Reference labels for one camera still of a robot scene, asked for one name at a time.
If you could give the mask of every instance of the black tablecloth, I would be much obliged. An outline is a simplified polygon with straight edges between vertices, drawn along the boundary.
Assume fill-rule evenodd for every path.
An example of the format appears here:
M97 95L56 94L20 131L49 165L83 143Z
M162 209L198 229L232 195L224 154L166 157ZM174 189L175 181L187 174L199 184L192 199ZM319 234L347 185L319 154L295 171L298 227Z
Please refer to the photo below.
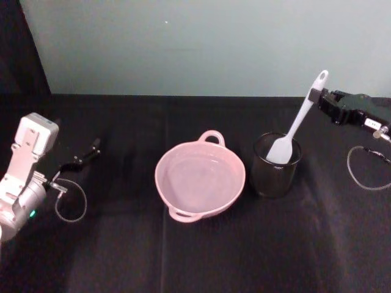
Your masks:
M222 214L192 224L170 218L154 182L175 145L220 131L244 162L264 132L289 129L302 98L149 96L2 97L0 171L19 119L61 119L49 174L100 137L101 157L67 178L89 206L61 222L48 194L37 215L2 246L1 292L390 292L390 192L357 186L346 168L355 145L391 154L361 129L338 127L315 107L295 138L304 156L285 198L259 198L248 182ZM357 152L362 181L391 181L389 167Z

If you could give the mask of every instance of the sticker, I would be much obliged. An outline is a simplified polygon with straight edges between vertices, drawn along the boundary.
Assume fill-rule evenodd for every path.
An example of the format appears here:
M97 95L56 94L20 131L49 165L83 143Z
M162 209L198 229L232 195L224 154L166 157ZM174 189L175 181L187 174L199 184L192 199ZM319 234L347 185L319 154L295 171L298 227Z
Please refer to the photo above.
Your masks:
M365 119L364 125L372 128L372 129L375 129L375 130L379 130L381 127L381 123L374 121L372 119L369 119L369 118Z

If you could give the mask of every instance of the wire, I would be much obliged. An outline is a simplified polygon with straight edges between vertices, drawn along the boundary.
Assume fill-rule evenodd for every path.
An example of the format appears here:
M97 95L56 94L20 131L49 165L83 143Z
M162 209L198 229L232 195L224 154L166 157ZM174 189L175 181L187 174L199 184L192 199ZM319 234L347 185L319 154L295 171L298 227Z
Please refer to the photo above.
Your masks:
M380 190L384 190L384 189L386 189L386 188L391 187L391 182L388 183L388 184L386 184L386 185L379 186L379 187L368 187L368 186L365 186L365 185L361 184L361 183L357 180L357 178L354 176L353 171L352 171L352 169L351 169L351 167L350 167L350 157L351 157L353 151L359 150L359 149L363 150L364 147L362 147L361 145L356 145L356 146L352 147L352 148L349 150L348 159L347 159L347 161L346 161L346 164L347 164L348 170L349 170L349 174L350 174L350 176L352 176L354 182L355 182L358 186L360 186L361 188L363 188L363 189L365 189L365 190L370 190L370 191L380 191Z
M52 178L52 180L50 180L50 182L55 182L55 180L60 176L60 171L58 171Z
M74 220L70 220L70 219L66 219L64 218L60 212L59 212L59 209L58 209L58 204L60 202L60 199L62 197L62 194L60 194L58 197L57 197L57 200L56 200L56 204L54 205L54 210L58 216L58 218L60 218L61 220L67 222L67 223L77 223L78 221L80 221L81 219L84 218L84 216L86 215L86 212L87 212L87 196L86 196L86 193L84 192L83 188L81 188L81 186L79 184L77 184L76 182L72 181L72 180L69 180L69 179L63 179L63 178L56 178L56 180L62 180L62 181L65 181L65 182L68 182L68 183L72 183L74 184L82 193L83 195L83 199L84 199L84 210L83 210L83 213L80 215L80 217L78 217L77 219L74 219Z

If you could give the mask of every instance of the spatula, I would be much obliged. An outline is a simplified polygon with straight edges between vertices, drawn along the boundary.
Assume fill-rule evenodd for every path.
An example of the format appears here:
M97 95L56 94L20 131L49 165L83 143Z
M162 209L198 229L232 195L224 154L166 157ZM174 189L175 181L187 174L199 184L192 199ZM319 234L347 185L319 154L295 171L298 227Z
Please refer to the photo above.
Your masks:
M328 75L329 72L327 70L323 70L314 80L311 89L322 90L324 88L324 84L327 81ZM268 160L269 162L273 162L276 164L287 164L291 159L292 138L313 104L313 102L309 100L311 89L308 91L308 94L305 97L304 102L301 105L300 111L294 119L294 122L291 126L291 129L289 129L288 134L281 139L277 139L271 146L271 149L269 150L269 153L266 157L266 160Z

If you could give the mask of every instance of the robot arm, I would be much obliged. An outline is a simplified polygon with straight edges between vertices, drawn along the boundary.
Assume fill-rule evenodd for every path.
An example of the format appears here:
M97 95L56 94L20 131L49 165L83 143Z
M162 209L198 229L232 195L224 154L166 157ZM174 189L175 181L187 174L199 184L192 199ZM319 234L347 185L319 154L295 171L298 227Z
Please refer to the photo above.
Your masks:
M31 113L20 120L12 144L12 158L0 181L0 242L13 238L46 197L49 187L60 192L67 189L53 181L61 172L78 172L100 154L97 139L86 155L60 166L49 180L35 171L37 162L52 149L59 127L39 114Z
M374 138L391 143L391 111L373 104L368 95L311 89L309 100L316 103L319 110L331 117L336 125L358 126L371 132Z

